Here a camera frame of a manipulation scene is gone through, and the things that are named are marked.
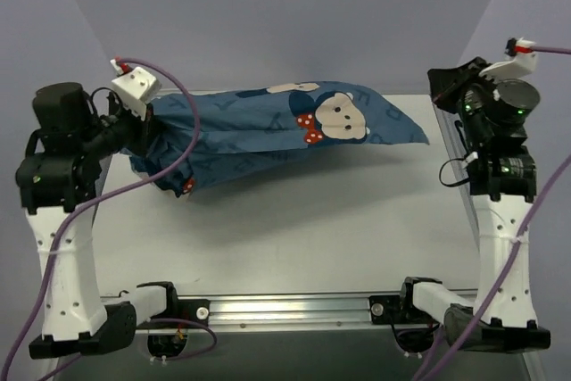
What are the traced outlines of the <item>blue cartoon print pillowcase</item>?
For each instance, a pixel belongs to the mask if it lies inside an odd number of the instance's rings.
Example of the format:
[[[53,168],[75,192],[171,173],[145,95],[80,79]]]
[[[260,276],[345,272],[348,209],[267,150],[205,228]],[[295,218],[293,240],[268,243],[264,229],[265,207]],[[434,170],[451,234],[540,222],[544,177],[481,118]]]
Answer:
[[[152,176],[200,136],[190,155],[155,181],[175,196],[302,160],[331,145],[425,144],[425,131],[377,91],[317,81],[194,97],[171,93],[153,100],[161,126],[149,152],[130,155],[131,169]]]

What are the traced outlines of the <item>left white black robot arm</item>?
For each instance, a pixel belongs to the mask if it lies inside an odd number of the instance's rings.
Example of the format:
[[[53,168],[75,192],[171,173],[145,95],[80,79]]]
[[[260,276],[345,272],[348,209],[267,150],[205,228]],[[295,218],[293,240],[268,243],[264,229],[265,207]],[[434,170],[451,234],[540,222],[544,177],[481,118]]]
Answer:
[[[76,82],[40,88],[32,132],[15,179],[42,269],[31,319],[44,316],[29,344],[33,360],[102,355],[129,346],[139,325],[169,327],[179,318],[175,286],[146,283],[103,302],[95,273],[93,221],[101,198],[101,161],[123,149],[142,154],[154,132],[148,96],[113,87],[109,112],[97,113]]]

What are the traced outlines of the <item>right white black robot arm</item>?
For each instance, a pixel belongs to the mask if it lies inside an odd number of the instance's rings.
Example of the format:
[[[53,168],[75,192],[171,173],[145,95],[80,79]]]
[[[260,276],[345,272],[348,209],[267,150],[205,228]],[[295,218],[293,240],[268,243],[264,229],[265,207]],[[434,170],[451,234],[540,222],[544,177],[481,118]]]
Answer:
[[[550,331],[540,327],[532,302],[526,225],[539,198],[524,125],[541,98],[523,78],[536,63],[535,53],[523,48],[507,61],[489,64],[476,57],[427,73],[434,106],[458,115],[464,130],[479,282],[470,302],[438,280],[408,277],[396,310],[409,321],[431,317],[448,344],[460,350],[522,353],[550,347]]]

